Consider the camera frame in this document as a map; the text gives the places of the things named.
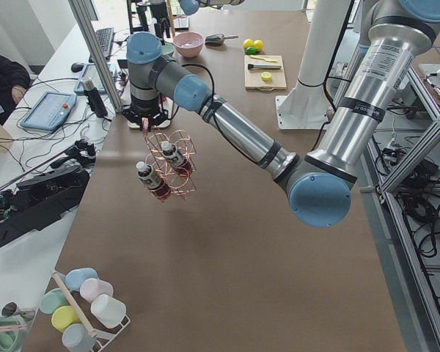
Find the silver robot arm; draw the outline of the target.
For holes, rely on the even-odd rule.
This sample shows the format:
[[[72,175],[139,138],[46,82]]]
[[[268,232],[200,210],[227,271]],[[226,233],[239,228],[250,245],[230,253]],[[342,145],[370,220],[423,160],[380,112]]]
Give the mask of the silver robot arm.
[[[242,156],[269,172],[293,214],[313,227],[342,221],[355,165],[382,122],[414,59],[440,32],[440,1],[365,1],[351,81],[317,147],[300,157],[262,131],[199,76],[163,53],[149,32],[128,38],[131,109],[147,115],[160,96],[197,113]]]
[[[201,7],[238,6],[244,3],[244,0],[179,0],[178,3],[186,15],[193,15]]]

